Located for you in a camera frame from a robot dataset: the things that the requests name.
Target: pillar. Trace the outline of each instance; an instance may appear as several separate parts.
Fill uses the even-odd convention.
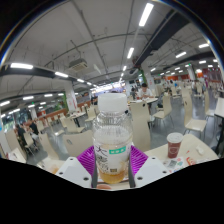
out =
[[[72,82],[66,82],[64,84],[64,87],[69,112],[70,113],[75,112],[77,110],[78,105],[75,97],[75,92],[73,90]]]
[[[35,108],[31,108],[30,113],[31,113],[32,120],[34,120],[35,118],[37,118],[37,113],[36,113]]]

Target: table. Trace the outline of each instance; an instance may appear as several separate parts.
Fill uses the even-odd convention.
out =
[[[85,114],[86,113],[84,113],[84,112],[82,112],[82,113],[76,113],[76,114],[71,115],[70,117],[73,118],[76,121],[78,127],[80,128],[80,124],[79,124],[78,118],[81,117],[81,116],[83,116],[83,115],[85,115]]]

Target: ceiling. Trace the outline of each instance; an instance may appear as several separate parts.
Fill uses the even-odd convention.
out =
[[[77,82],[77,78],[96,85],[117,82],[124,65],[127,69],[123,79],[132,79],[130,71],[134,64],[127,59],[130,47],[134,47],[133,57],[141,57],[152,40],[158,49],[145,54],[144,60],[149,69],[156,68],[153,75],[172,70],[178,64],[184,66],[183,59],[202,53],[210,52],[206,58],[214,58],[210,47],[198,47],[205,43],[202,33],[189,21],[183,27],[178,20],[172,21],[174,16],[181,15],[165,4],[152,1],[152,13],[146,25],[139,27],[147,2],[150,1],[71,0],[41,14],[21,30],[8,50],[6,66],[0,72],[0,101],[29,94],[59,93],[64,91],[65,82],[73,82],[75,92],[93,88]],[[169,21],[172,30],[168,29]],[[161,41],[165,34],[168,39]],[[187,54],[177,59],[175,53],[179,50]],[[80,57],[86,60],[88,68],[78,73],[68,69],[69,63]],[[189,62],[197,64],[199,59]],[[12,62],[32,64],[34,70],[12,71],[7,67]],[[56,71],[68,74],[69,79],[56,77]]]

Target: floor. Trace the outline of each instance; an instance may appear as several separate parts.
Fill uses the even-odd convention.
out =
[[[212,96],[212,92],[209,90],[209,96],[210,96],[210,109],[214,110],[216,107],[216,100]],[[203,99],[199,98],[193,98],[192,100],[193,103],[193,118],[194,119],[205,119],[205,112],[204,112],[204,101]],[[156,112],[156,102],[152,104],[152,114]],[[150,128],[150,133],[151,133],[151,149],[160,147],[164,144],[167,144],[166,137],[169,133],[172,132],[180,132],[184,133],[185,128],[184,128],[184,105],[182,104],[182,101],[179,99],[176,99],[174,101],[171,101],[172,104],[172,113],[171,116],[173,118],[174,122],[174,128],[171,123],[171,120],[169,117],[165,119],[165,125],[166,128],[164,127],[163,123],[156,123],[154,127]],[[86,127],[86,130],[91,129],[90,123],[85,123],[85,119],[87,119],[87,115],[84,115],[83,117],[78,118],[79,123],[81,127]],[[61,123],[53,125],[53,132],[58,132],[60,130],[64,130]],[[221,129],[216,126],[216,130],[214,130],[214,118],[209,118],[207,126],[206,126],[206,132],[205,132],[205,143],[210,146],[216,146],[217,145],[217,140],[216,140],[216,133],[220,131]],[[67,150],[63,144],[62,141],[62,135],[55,137],[53,134],[51,128],[46,129],[46,133],[48,134],[48,137],[50,139],[50,142],[55,149],[56,153],[59,155],[60,160],[66,160],[69,155],[67,153]],[[191,134],[197,136],[200,138],[200,133],[199,132],[194,132],[191,131]],[[27,163],[30,165],[36,165],[38,162],[43,160],[44,158],[47,157],[47,152],[44,151],[43,147],[38,144],[39,151],[35,152],[34,156],[29,156]]]

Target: white bottle cap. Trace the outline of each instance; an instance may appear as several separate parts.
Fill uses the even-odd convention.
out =
[[[104,93],[98,97],[99,111],[125,112],[127,110],[127,96],[123,93]]]

